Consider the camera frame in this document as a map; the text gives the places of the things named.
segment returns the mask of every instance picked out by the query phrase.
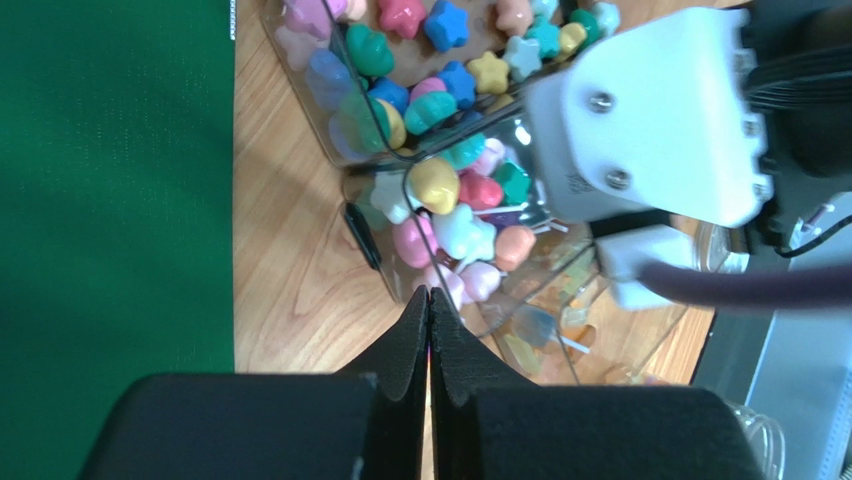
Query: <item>green backdrop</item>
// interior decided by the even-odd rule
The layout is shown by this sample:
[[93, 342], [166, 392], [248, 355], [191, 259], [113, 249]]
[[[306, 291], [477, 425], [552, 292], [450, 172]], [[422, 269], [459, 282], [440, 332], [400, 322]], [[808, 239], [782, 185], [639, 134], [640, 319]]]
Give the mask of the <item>green backdrop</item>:
[[230, 9], [0, 10], [0, 478], [72, 478], [135, 379], [233, 370]]

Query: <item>teal candy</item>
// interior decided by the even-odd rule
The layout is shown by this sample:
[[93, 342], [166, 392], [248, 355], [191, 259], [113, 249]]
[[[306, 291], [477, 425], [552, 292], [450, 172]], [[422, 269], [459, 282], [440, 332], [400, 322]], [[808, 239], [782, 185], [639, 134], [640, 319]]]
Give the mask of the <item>teal candy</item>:
[[[376, 114], [376, 118], [379, 119], [381, 133], [376, 128], [376, 121], [367, 108], [365, 98], [369, 100], [370, 107]], [[350, 145], [363, 145], [367, 153], [379, 153], [387, 150], [382, 136], [384, 138], [390, 136], [390, 121], [384, 107], [378, 101], [352, 92], [340, 103], [340, 111], [343, 113], [340, 120], [344, 135], [354, 134], [357, 136], [358, 141], [349, 139]]]
[[447, 92], [417, 97], [405, 111], [405, 128], [420, 135], [456, 113], [456, 99]]
[[506, 162], [491, 176], [503, 187], [503, 206], [523, 205], [527, 201], [532, 179], [521, 167]]
[[571, 21], [579, 23], [586, 29], [586, 41], [580, 45], [580, 51], [588, 48], [589, 45], [601, 38], [601, 29], [598, 26], [598, 21], [591, 12], [578, 8], [571, 12]]
[[546, 17], [535, 17], [533, 26], [527, 30], [524, 38], [538, 40], [538, 54], [542, 59], [559, 55], [559, 27], [550, 23]]
[[441, 152], [450, 165], [456, 170], [467, 168], [482, 155], [485, 151], [485, 134], [477, 133], [476, 135], [463, 140], [452, 147]]
[[384, 33], [365, 25], [352, 25], [346, 32], [346, 48], [361, 75], [381, 77], [393, 71], [393, 53]]

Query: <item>pink candy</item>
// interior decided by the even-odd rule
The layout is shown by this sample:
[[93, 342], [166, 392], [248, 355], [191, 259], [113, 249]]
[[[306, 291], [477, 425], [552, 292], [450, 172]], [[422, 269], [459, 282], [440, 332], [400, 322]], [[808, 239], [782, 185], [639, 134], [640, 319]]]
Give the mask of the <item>pink candy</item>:
[[[414, 218], [420, 223], [420, 228], [426, 235], [426, 241], [429, 244], [429, 249], [423, 244], [423, 239], [420, 232], [417, 230], [417, 225], [414, 223]], [[429, 256], [434, 255], [438, 251], [438, 241], [435, 240], [435, 232], [432, 230], [432, 222], [428, 217], [413, 217], [393, 227], [393, 244], [396, 247], [396, 252], [403, 262], [414, 268], [423, 268], [429, 265]]]
[[426, 80], [418, 83], [413, 89], [411, 89], [411, 95], [409, 96], [409, 104], [414, 103], [414, 100], [417, 97], [426, 95], [429, 92], [446, 92], [447, 85], [443, 80], [437, 77], [429, 77]]
[[476, 159], [475, 162], [466, 169], [465, 172], [478, 173], [479, 175], [489, 176], [494, 173], [497, 165], [506, 158], [506, 147], [503, 142], [496, 138], [485, 140], [485, 151]]
[[379, 25], [386, 32], [396, 32], [400, 37], [412, 39], [426, 18], [426, 7], [420, 0], [379, 0], [382, 16]]
[[[464, 282], [461, 277], [453, 273], [453, 271], [449, 268], [443, 265], [438, 265], [438, 269], [440, 270], [440, 277], [444, 277], [444, 281], [447, 282], [447, 288], [450, 289], [449, 292], [446, 292], [447, 296], [453, 300], [456, 310], [460, 310], [465, 301], [469, 303], [470, 300], [464, 290]], [[423, 270], [423, 276], [414, 280], [413, 290], [416, 290], [420, 285], [426, 285], [430, 289], [443, 289], [444, 285], [441, 283], [441, 278], [438, 275], [438, 272], [435, 271], [435, 267], [430, 265]]]
[[468, 172], [461, 176], [459, 201], [474, 210], [494, 208], [503, 201], [503, 187], [492, 178]]
[[469, 265], [459, 277], [464, 282], [465, 294], [473, 302], [488, 300], [503, 280], [497, 267], [483, 262]]
[[307, 32], [320, 40], [331, 37], [331, 19], [323, 1], [334, 18], [346, 11], [347, 0], [285, 0], [284, 25], [294, 32]]

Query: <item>transparent bin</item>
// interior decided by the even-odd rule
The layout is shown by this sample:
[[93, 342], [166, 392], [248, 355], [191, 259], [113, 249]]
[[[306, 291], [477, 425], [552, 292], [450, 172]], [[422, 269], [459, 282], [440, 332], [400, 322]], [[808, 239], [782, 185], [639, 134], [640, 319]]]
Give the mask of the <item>transparent bin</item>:
[[[437, 2], [445, 0], [418, 0], [414, 4], [422, 4], [424, 12], [429, 14]], [[532, 78], [569, 64], [572, 54], [560, 52], [558, 58], [550, 58], [556, 53], [549, 47], [548, 58], [541, 60], [539, 70], [528, 79], [506, 73], [505, 91], [492, 87], [494, 93], [476, 94], [467, 66], [486, 52], [503, 55], [509, 36], [497, 28], [502, 18], [498, 9], [511, 2], [450, 0], [449, 3], [466, 14], [468, 39], [463, 46], [446, 52], [439, 52], [433, 46], [425, 33], [425, 22], [417, 27], [412, 39], [397, 33], [404, 33], [401, 27], [383, 32], [379, 20], [384, 13], [380, 8], [383, 0], [269, 0], [266, 3], [263, 12], [266, 31], [320, 143], [335, 165], [416, 162], [436, 154], [464, 165], [484, 148], [483, 138], [477, 133], [495, 121], [494, 112], [514, 102]], [[530, 29], [515, 33], [537, 36], [543, 32], [541, 35], [554, 38], [554, 32], [558, 34], [556, 27], [565, 23], [558, 1], [530, 3], [536, 5], [540, 14], [535, 15], [530, 6], [520, 15], [546, 25], [534, 23]], [[606, 30], [599, 27], [591, 13], [583, 11], [581, 17], [574, 19], [577, 21], [574, 27], [585, 25], [588, 29], [583, 30], [582, 35], [587, 35], [587, 39], [578, 49], [604, 36], [601, 32]], [[611, 11], [604, 11], [597, 18], [607, 22], [609, 33], [617, 27], [618, 17]], [[504, 29], [512, 30], [505, 25]], [[360, 45], [366, 45], [371, 53], [353, 53], [360, 51]], [[393, 57], [393, 68], [384, 73], [390, 65], [388, 52]], [[416, 96], [429, 99], [409, 101], [415, 92]], [[415, 105], [417, 108], [411, 109], [415, 113], [410, 116], [418, 120], [407, 127], [409, 107]]]
[[[465, 326], [493, 338], [503, 359], [532, 380], [643, 383], [644, 366], [687, 307], [626, 312], [616, 306], [599, 274], [588, 227], [548, 214], [526, 125], [522, 111], [509, 109], [483, 132], [490, 145], [484, 155], [498, 157], [488, 168], [480, 158], [472, 169], [455, 172], [435, 157], [350, 175], [344, 193], [357, 207], [356, 236], [371, 245], [368, 256], [380, 259], [377, 268], [398, 301], [407, 301], [421, 284], [444, 288]], [[493, 186], [481, 172], [494, 180], [505, 170], [525, 175], [522, 200], [493, 208], [465, 204], [482, 200], [472, 195], [470, 178]], [[504, 234], [521, 230], [534, 239], [531, 247], [525, 244], [527, 251], [501, 249]], [[687, 222], [682, 230], [695, 235], [698, 224]], [[446, 241], [447, 232], [457, 231], [473, 239], [463, 240], [464, 248]]]

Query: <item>wooden table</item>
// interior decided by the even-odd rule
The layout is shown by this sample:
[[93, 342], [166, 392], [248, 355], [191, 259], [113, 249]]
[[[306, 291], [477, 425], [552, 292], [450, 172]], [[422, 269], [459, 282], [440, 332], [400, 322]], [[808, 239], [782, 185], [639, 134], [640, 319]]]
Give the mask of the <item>wooden table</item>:
[[[367, 266], [341, 219], [342, 172], [326, 159], [266, 38], [260, 19], [265, 1], [238, 1], [236, 364], [239, 371], [252, 372], [334, 371], [387, 330], [402, 306]], [[638, 25], [687, 6], [737, 2], [617, 3], [622, 23]], [[649, 371], [671, 382], [688, 382], [711, 316], [690, 310]]]

